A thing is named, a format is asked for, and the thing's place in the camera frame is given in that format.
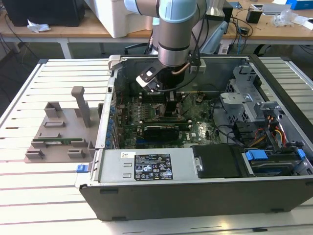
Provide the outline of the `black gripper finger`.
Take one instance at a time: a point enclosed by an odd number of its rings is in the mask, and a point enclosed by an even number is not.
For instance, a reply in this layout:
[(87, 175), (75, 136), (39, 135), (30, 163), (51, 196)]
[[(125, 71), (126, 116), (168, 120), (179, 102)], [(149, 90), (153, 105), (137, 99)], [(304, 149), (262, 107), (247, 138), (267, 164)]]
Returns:
[(165, 103), (165, 116), (171, 117), (172, 113), (176, 110), (177, 98), (176, 92), (171, 91), (166, 93), (166, 103)]

